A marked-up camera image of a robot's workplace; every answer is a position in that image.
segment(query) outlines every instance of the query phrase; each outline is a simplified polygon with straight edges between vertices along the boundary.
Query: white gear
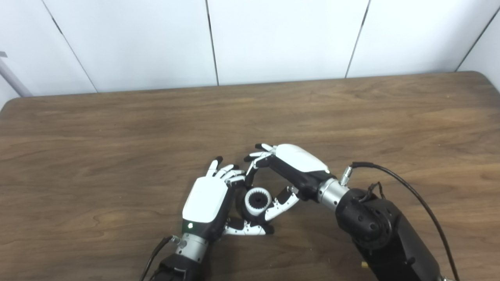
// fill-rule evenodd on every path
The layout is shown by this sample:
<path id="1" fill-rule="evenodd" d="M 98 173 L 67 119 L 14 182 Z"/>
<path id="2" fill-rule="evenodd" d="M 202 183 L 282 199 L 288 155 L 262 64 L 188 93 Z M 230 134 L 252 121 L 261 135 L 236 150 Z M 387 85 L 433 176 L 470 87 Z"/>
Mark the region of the white gear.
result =
<path id="1" fill-rule="evenodd" d="M 256 193 L 263 194 L 267 197 L 267 203 L 261 208 L 253 207 L 252 204 L 250 203 L 250 196 L 252 194 L 256 194 Z M 245 202 L 246 209 L 248 210 L 250 215 L 258 216 L 269 207 L 272 200 L 273 199 L 271 198 L 271 194 L 269 193 L 269 191 L 267 191 L 266 189 L 264 189 L 262 187 L 254 187 L 246 193 L 244 202 Z"/>

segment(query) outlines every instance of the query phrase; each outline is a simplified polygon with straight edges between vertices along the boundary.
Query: robotic hand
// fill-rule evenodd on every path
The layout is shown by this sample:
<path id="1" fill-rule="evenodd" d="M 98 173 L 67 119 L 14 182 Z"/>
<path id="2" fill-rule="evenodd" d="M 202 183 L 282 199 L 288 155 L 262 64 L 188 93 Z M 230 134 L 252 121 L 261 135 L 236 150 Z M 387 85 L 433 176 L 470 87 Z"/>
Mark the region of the robotic hand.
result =
<path id="1" fill-rule="evenodd" d="M 208 247 L 222 235 L 265 235 L 273 233 L 269 225 L 259 225 L 240 218 L 229 218 L 235 191 L 245 185 L 244 170 L 227 165 L 219 170 L 221 156 L 211 162 L 205 176 L 199 177 L 189 193 L 182 210 L 182 238 L 164 238 L 156 247 L 140 278 L 142 281 L 151 261 L 161 248 L 172 241 L 175 253 L 160 262 L 150 280 L 198 281 L 205 274 L 202 262 Z"/>
<path id="2" fill-rule="evenodd" d="M 380 199 L 372 193 L 376 184 L 372 184 L 368 191 L 346 185 L 353 168 L 377 168 L 392 175 L 421 200 L 418 193 L 399 176 L 372 163 L 355 162 L 347 167 L 339 181 L 323 162 L 296 145 L 256 144 L 255 147 L 263 151 L 250 153 L 244 159 L 251 162 L 245 179 L 247 188 L 252 190 L 254 175 L 259 168 L 269 167 L 293 184 L 287 190 L 294 191 L 298 198 L 313 200 L 330 208 L 335 213 L 338 226 L 352 237 L 357 250 L 379 281 L 447 280 L 441 276 L 438 262 L 402 212 L 384 196 Z M 423 199 L 420 202 L 438 228 L 453 273 L 459 281 L 444 233 L 427 204 Z"/>

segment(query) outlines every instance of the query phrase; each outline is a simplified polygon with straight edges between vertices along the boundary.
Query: black cord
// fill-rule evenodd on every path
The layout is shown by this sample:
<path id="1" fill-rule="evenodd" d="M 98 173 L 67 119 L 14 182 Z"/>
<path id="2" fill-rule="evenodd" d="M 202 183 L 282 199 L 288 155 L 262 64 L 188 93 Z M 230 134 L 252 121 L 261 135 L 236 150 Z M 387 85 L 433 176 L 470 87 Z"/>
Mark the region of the black cord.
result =
<path id="1" fill-rule="evenodd" d="M 154 248 L 153 252 L 151 253 L 151 257 L 149 257 L 149 260 L 146 263 L 146 267 L 144 268 L 144 271 L 142 272 L 142 275 L 139 278 L 139 281 L 144 281 L 144 278 L 148 274 L 148 271 L 150 270 L 151 263 L 155 259 L 156 255 L 162 250 L 162 248 L 172 239 L 172 236 L 169 237 L 164 237 L 159 244 Z"/>
<path id="2" fill-rule="evenodd" d="M 378 183 L 378 192 L 380 192 L 380 197 L 385 200 L 386 199 L 386 195 L 382 191 L 382 183 L 380 183 L 380 181 L 377 182 L 377 183 Z"/>
<path id="3" fill-rule="evenodd" d="M 432 222 L 436 226 L 437 232 L 439 233 L 439 236 L 441 237 L 442 243 L 444 245 L 444 250 L 446 251 L 446 255 L 448 256 L 449 265 L 451 267 L 451 271 L 453 272 L 453 276 L 455 277 L 455 281 L 460 281 L 459 273 L 457 271 L 457 267 L 455 266 L 455 261 L 453 260 L 452 250 L 450 249 L 450 245 L 448 244 L 448 240 L 446 239 L 445 232 L 441 228 L 441 225 L 440 225 L 438 219 L 434 215 L 434 213 L 431 210 L 431 208 L 429 207 L 429 205 L 427 205 L 427 203 L 424 201 L 422 196 L 420 196 L 420 194 L 415 190 L 415 188 L 413 188 L 408 182 L 406 182 L 404 179 L 402 179 L 399 175 L 397 175 L 393 171 L 389 170 L 388 168 L 377 165 L 377 164 L 373 164 L 370 162 L 353 162 L 351 167 L 353 169 L 360 168 L 360 167 L 374 168 L 374 169 L 383 171 L 383 172 L 391 175 L 398 182 L 400 182 L 404 187 L 406 187 L 411 193 L 413 193 L 413 195 L 418 199 L 418 201 L 420 201 L 423 208 L 427 211 L 430 218 L 432 219 Z"/>

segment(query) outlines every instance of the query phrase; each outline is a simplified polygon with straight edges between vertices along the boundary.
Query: brown wood grain surface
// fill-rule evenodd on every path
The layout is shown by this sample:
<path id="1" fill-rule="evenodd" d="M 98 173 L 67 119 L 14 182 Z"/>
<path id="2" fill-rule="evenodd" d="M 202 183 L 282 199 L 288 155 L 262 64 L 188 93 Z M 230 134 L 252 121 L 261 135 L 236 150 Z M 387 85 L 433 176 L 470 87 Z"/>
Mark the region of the brown wood grain surface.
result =
<path id="1" fill-rule="evenodd" d="M 0 112 L 0 280 L 137 280 L 210 161 L 246 168 L 255 143 L 299 145 L 337 175 L 392 169 L 434 210 L 462 281 L 499 280 L 500 95 L 477 72 L 14 99 Z M 451 277 L 408 191 L 374 170 L 349 185 L 378 180 Z M 287 183 L 261 170 L 255 184 Z M 375 280 L 325 207 L 299 202 L 272 224 L 217 242 L 211 279 Z"/>

